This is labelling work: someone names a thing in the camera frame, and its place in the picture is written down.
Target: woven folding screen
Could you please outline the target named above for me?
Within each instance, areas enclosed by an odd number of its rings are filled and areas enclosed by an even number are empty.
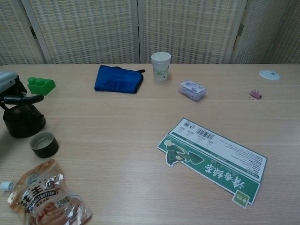
[[[0,0],[0,65],[44,63],[16,0]]]
[[[29,2],[53,63],[139,62],[136,1]]]
[[[166,51],[172,63],[223,63],[242,0],[143,0],[146,63]]]
[[[250,0],[242,22],[243,33],[237,39],[233,63],[263,63],[274,41],[289,0]]]
[[[292,9],[270,54],[269,63],[300,64],[300,1]]]

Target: small black cup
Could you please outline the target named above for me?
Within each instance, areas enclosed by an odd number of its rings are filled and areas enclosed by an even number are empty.
[[[30,141],[30,147],[40,158],[48,158],[58,151],[58,143],[50,132],[41,132]]]

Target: peanut butter pouch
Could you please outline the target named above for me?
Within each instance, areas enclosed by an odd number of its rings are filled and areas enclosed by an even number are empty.
[[[13,191],[8,203],[20,214],[24,225],[82,225],[91,217],[82,198],[68,191],[54,159],[36,166],[9,186]]]

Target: pink binder clip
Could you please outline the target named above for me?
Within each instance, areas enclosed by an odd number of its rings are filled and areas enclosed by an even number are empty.
[[[255,97],[255,98],[257,98],[257,99],[260,99],[262,97],[262,95],[260,95],[258,93],[258,91],[255,90],[255,89],[253,91],[251,91],[250,95],[253,96],[253,97]]]

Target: white paper cup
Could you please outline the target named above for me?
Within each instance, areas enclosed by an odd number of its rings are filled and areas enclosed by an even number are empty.
[[[167,52],[156,52],[151,55],[155,80],[165,81],[168,78],[170,60],[171,55]]]

